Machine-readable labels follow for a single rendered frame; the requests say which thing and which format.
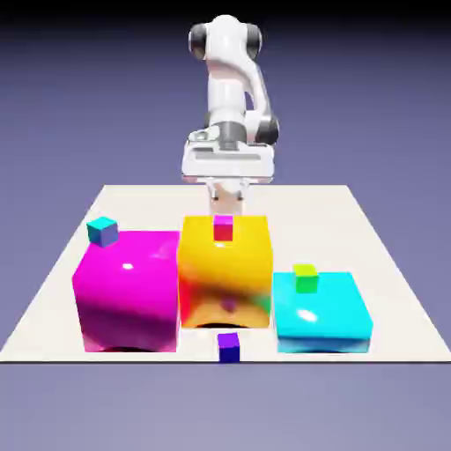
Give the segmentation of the large cyan box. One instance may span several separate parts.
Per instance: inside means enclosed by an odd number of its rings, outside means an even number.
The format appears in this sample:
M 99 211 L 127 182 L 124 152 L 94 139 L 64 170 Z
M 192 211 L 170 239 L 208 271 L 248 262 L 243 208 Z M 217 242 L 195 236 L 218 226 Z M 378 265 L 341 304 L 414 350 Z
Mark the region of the large cyan box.
M 373 320 L 350 272 L 321 272 L 312 292 L 297 292 L 292 272 L 273 275 L 277 350 L 366 353 Z

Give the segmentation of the large yellow box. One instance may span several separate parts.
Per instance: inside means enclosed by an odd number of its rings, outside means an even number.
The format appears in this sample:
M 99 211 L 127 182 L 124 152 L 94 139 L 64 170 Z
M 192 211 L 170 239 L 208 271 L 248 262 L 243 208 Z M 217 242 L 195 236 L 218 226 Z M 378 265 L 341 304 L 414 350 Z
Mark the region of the large yellow box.
M 177 263 L 182 327 L 269 327 L 273 252 L 266 217 L 235 216 L 227 241 L 214 239 L 212 216 L 185 217 Z

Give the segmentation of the large magenta box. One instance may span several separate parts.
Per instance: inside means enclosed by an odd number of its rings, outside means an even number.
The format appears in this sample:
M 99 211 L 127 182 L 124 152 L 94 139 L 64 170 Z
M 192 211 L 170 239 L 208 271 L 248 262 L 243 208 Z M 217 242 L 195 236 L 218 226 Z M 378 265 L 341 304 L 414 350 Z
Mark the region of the large magenta box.
M 88 246 L 72 277 L 86 351 L 176 351 L 179 238 L 125 231 L 107 247 Z

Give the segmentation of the small red cube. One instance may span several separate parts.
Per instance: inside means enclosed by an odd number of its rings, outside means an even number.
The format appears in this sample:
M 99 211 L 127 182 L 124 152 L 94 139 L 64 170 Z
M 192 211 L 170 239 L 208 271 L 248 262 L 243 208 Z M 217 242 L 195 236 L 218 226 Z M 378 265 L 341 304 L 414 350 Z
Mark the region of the small red cube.
M 213 239 L 219 242 L 233 240 L 233 215 L 214 216 Z

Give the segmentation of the small teal cube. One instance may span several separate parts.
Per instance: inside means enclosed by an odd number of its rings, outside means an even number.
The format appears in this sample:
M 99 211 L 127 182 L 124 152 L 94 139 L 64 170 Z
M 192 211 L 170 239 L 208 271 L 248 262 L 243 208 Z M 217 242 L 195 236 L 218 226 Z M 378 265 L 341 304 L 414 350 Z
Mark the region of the small teal cube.
M 107 247 L 119 239 L 118 224 L 107 217 L 96 218 L 87 223 L 89 241 L 100 247 Z

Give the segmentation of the small green cube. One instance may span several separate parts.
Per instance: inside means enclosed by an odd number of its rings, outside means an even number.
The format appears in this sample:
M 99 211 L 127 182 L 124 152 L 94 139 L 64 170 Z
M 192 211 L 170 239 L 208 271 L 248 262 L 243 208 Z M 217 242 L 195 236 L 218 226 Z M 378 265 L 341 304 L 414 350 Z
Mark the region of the small green cube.
M 293 265 L 296 293 L 314 293 L 317 291 L 319 275 L 311 263 L 296 263 Z

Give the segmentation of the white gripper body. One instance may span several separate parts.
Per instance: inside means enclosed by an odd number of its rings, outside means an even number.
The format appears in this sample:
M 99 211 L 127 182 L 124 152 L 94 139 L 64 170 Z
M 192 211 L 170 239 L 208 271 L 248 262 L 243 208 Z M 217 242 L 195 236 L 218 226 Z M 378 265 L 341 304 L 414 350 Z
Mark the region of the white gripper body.
M 238 142 L 225 150 L 218 141 L 187 142 L 181 162 L 185 178 L 245 179 L 252 182 L 271 181 L 275 171 L 274 149 L 266 144 Z

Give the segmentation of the small blue cube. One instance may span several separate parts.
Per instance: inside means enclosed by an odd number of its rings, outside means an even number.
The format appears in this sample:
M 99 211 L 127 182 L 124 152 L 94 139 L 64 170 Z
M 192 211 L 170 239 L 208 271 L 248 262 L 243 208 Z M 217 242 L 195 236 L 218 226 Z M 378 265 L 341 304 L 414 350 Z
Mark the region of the small blue cube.
M 240 339 L 237 332 L 218 334 L 218 360 L 220 363 L 240 362 Z

